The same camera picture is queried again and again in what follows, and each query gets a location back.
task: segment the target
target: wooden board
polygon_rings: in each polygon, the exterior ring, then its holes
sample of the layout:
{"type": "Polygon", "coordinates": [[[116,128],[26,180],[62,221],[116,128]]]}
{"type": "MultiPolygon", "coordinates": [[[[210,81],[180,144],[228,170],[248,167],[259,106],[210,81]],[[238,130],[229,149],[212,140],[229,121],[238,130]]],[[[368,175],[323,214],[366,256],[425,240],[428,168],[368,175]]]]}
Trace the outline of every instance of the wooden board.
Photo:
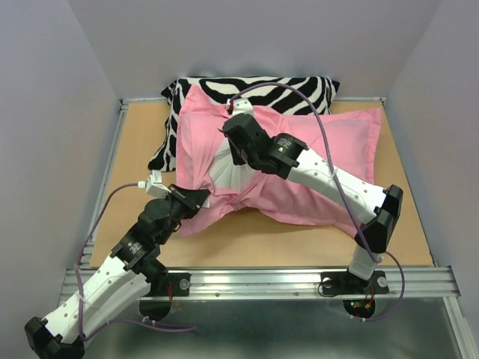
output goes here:
{"type": "MultiPolygon", "coordinates": [[[[335,102],[334,113],[381,107],[378,102],[335,102]]],[[[165,103],[130,104],[120,138],[109,190],[146,179],[147,163],[165,137],[165,103]]],[[[404,190],[403,210],[389,250],[403,265],[433,264],[411,191],[383,112],[375,162],[376,183],[394,183],[404,190]]],[[[174,173],[164,175],[165,184],[174,173]]],[[[135,223],[151,197],[128,188],[112,199],[101,222],[91,266],[101,265],[111,249],[135,223]]],[[[303,227],[278,223],[255,209],[226,215],[203,232],[183,238],[175,234],[162,246],[160,261],[169,267],[347,266],[354,241],[334,227],[303,227]]],[[[384,264],[392,265],[387,259],[384,264]]]]}

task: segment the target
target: zebra print fabric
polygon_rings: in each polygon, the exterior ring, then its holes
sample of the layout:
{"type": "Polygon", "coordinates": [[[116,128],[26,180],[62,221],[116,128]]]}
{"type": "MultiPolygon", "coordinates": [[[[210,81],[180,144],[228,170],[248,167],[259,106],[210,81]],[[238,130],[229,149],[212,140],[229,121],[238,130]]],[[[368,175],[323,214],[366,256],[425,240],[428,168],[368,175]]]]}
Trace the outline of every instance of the zebra print fabric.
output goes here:
{"type": "MultiPolygon", "coordinates": [[[[174,171],[176,168],[178,117],[192,85],[198,85],[214,104],[225,104],[235,93],[263,82],[281,82],[301,91],[320,114],[331,114],[329,109],[339,88],[339,82],[326,77],[185,77],[173,81],[162,91],[171,106],[165,121],[166,139],[148,164],[151,170],[174,171]]],[[[311,114],[311,109],[299,96],[284,88],[264,87],[252,90],[243,97],[252,105],[268,106],[281,114],[311,114]]]]}

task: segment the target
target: cable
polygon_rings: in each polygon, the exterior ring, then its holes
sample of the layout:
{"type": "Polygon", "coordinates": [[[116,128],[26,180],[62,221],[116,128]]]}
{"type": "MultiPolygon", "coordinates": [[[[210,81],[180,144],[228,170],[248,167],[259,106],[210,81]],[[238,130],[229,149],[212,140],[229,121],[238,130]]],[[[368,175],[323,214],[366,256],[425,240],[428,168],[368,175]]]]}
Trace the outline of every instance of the cable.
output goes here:
{"type": "MultiPolygon", "coordinates": [[[[75,272],[75,276],[76,276],[76,282],[78,284],[78,292],[79,292],[79,295],[80,295],[80,298],[84,298],[85,297],[85,292],[84,292],[84,288],[83,288],[83,282],[82,282],[82,276],[80,275],[80,262],[82,260],[82,255],[83,255],[83,251],[84,249],[86,248],[88,242],[90,241],[90,239],[93,237],[93,233],[95,232],[96,228],[98,227],[98,224],[101,220],[101,218],[103,217],[103,214],[105,213],[106,211],[106,207],[108,206],[108,204],[110,203],[110,200],[112,199],[112,197],[117,193],[119,192],[121,189],[124,189],[124,188],[128,188],[128,187],[138,187],[138,183],[127,183],[125,185],[121,185],[120,187],[114,189],[110,195],[106,198],[106,201],[105,201],[105,204],[103,204],[103,208],[101,209],[97,219],[95,220],[93,226],[91,227],[91,230],[90,232],[88,233],[88,235],[86,236],[86,239],[84,240],[83,244],[82,244],[82,247],[80,248],[80,251],[78,252],[78,255],[76,257],[76,261],[75,261],[75,265],[73,267],[73,270],[75,272]]],[[[187,332],[187,331],[194,331],[196,330],[196,327],[194,326],[187,326],[187,327],[181,327],[181,326],[176,326],[176,325],[164,325],[165,327],[169,327],[169,328],[162,328],[162,327],[156,327],[156,326],[152,326],[152,325],[147,325],[147,324],[144,324],[143,322],[137,322],[135,320],[129,320],[129,319],[113,319],[111,321],[109,321],[108,323],[105,323],[101,326],[99,326],[98,328],[96,328],[90,335],[86,336],[85,333],[83,332],[83,316],[84,316],[84,302],[82,299],[79,299],[79,311],[78,311],[78,332],[79,332],[79,336],[80,336],[80,340],[83,341],[83,342],[87,342],[91,339],[94,338],[95,335],[97,335],[102,329],[106,328],[108,325],[111,325],[111,324],[114,324],[114,323],[129,323],[129,324],[135,324],[135,325],[139,325],[143,328],[149,328],[149,329],[152,329],[154,331],[161,331],[161,332],[167,332],[167,333],[183,333],[183,332],[187,332]]]]}
{"type": "MultiPolygon", "coordinates": [[[[332,178],[333,180],[335,181],[335,184],[336,184],[336,187],[338,188],[338,192],[339,192],[339,195],[341,196],[341,199],[343,200],[343,203],[344,203],[344,207],[346,208],[346,211],[348,213],[348,215],[351,217],[351,221],[353,221],[353,224],[354,224],[354,227],[357,231],[357,234],[361,240],[361,243],[363,244],[364,248],[366,249],[367,253],[369,254],[369,257],[371,258],[371,260],[373,260],[375,263],[381,263],[381,259],[377,259],[372,250],[370,249],[369,247],[369,244],[367,243],[366,241],[366,238],[364,237],[364,234],[363,232],[361,231],[361,225],[358,221],[358,219],[354,216],[354,213],[353,213],[353,209],[351,208],[350,204],[349,204],[349,201],[347,200],[346,198],[346,195],[344,193],[344,190],[343,190],[343,186],[341,185],[341,183],[339,182],[339,179],[338,179],[338,176],[336,176],[336,173],[335,173],[335,166],[333,165],[333,162],[332,162],[332,157],[331,157],[331,150],[329,148],[329,142],[328,142],[328,136],[326,135],[326,129],[324,128],[324,125],[323,125],[323,122],[320,118],[320,114],[317,113],[317,110],[316,108],[314,107],[314,105],[311,103],[311,101],[309,100],[309,98],[307,98],[303,93],[301,93],[299,90],[295,89],[294,87],[292,86],[289,86],[289,85],[286,85],[286,84],[282,84],[280,82],[264,82],[262,84],[256,84],[256,85],[253,85],[249,88],[246,88],[245,90],[241,90],[239,93],[237,93],[236,95],[232,96],[230,98],[230,101],[233,102],[235,99],[238,99],[240,98],[242,95],[244,95],[245,93],[248,93],[249,91],[251,90],[254,90],[254,89],[257,89],[257,88],[262,88],[262,87],[265,87],[265,86],[277,86],[277,87],[280,87],[280,88],[286,88],[288,90],[291,90],[292,92],[294,92],[295,94],[297,94],[299,97],[301,97],[303,99],[303,101],[305,101],[309,107],[311,108],[311,110],[313,111],[313,114],[314,116],[316,117],[316,121],[318,123],[318,125],[320,125],[320,129],[321,129],[321,135],[323,136],[323,142],[324,142],[324,147],[325,147],[325,150],[326,150],[326,158],[327,158],[327,161],[328,161],[328,166],[329,166],[329,171],[331,172],[332,174],[332,178]]],[[[385,252],[387,255],[390,256],[390,258],[393,259],[393,261],[396,262],[396,266],[399,268],[399,272],[400,272],[400,275],[401,275],[401,293],[399,295],[399,298],[396,302],[396,304],[386,313],[382,314],[381,316],[378,316],[376,318],[369,318],[369,319],[366,319],[366,318],[360,318],[360,320],[362,321],[366,321],[366,322],[375,322],[377,320],[380,320],[380,319],[384,319],[386,316],[390,315],[392,312],[394,312],[396,309],[397,309],[397,306],[399,305],[399,303],[403,300],[403,296],[404,296],[404,290],[406,288],[406,281],[405,281],[405,278],[404,278],[404,271],[403,271],[403,268],[401,266],[401,264],[399,263],[399,261],[396,259],[395,256],[393,256],[391,253],[389,252],[385,252]]]]}

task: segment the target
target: pink cloth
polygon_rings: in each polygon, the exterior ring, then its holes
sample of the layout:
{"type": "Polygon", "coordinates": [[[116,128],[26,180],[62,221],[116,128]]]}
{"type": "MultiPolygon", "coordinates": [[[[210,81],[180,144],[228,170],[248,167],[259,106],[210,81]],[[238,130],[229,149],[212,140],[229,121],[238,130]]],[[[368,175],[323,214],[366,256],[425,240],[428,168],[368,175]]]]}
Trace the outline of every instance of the pink cloth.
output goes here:
{"type": "MultiPolygon", "coordinates": [[[[263,106],[254,117],[270,135],[289,133],[304,141],[323,158],[323,138],[314,116],[283,115],[263,106]]],[[[209,166],[225,139],[219,131],[230,118],[224,106],[213,105],[207,95],[192,86],[180,112],[177,130],[177,184],[211,191],[210,208],[203,208],[183,222],[180,232],[190,236],[243,207],[258,208],[276,221],[291,224],[333,225],[353,236],[356,230],[347,211],[330,199],[277,176],[257,172],[243,191],[214,188],[209,166]]],[[[374,181],[374,155],[381,127],[381,110],[373,108],[346,114],[322,115],[333,162],[369,183],[374,181]]]]}

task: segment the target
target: wall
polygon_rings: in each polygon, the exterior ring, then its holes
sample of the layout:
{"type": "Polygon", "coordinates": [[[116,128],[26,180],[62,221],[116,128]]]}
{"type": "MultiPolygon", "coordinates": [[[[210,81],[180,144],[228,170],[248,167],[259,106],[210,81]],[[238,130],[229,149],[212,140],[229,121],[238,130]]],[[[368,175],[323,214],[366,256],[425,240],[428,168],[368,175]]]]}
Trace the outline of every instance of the wall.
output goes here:
{"type": "Polygon", "coordinates": [[[0,356],[56,307],[85,235],[118,100],[65,0],[0,1],[0,356]]]}
{"type": "Polygon", "coordinates": [[[69,0],[121,98],[181,74],[329,75],[384,96],[440,0],[69,0]]]}
{"type": "Polygon", "coordinates": [[[479,3],[444,0],[386,109],[433,256],[479,343],[479,3]]]}

